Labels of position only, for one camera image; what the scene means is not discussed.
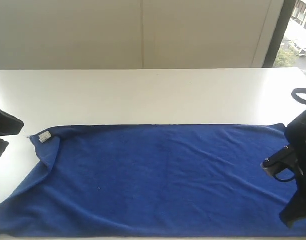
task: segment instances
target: white tag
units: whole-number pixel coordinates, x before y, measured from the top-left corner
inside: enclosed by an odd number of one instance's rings
[[[46,142],[48,139],[50,139],[52,136],[51,136],[51,134],[49,133],[49,131],[46,131],[46,132],[43,132],[42,134],[39,134],[38,137],[39,137],[39,141],[40,141],[41,143],[44,143],[44,142]]]

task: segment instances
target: tree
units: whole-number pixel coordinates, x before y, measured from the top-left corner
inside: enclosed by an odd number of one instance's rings
[[[273,67],[275,68],[293,67],[297,58],[298,57],[292,51],[280,48],[277,53]]]

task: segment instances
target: wall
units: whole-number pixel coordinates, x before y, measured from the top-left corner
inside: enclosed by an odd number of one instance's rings
[[[261,67],[283,0],[0,0],[0,69]]]

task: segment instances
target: table surface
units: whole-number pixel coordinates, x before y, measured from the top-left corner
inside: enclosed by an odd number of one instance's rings
[[[288,124],[306,109],[290,95],[300,87],[306,77],[297,68],[0,70],[0,109],[25,124],[3,137],[10,144],[0,158],[0,203],[38,162],[27,136],[46,128]]]

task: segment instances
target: blue towel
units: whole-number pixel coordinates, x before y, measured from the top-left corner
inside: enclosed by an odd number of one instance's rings
[[[40,162],[0,204],[15,237],[290,237],[278,214],[296,191],[261,162],[283,125],[59,126],[30,138]]]

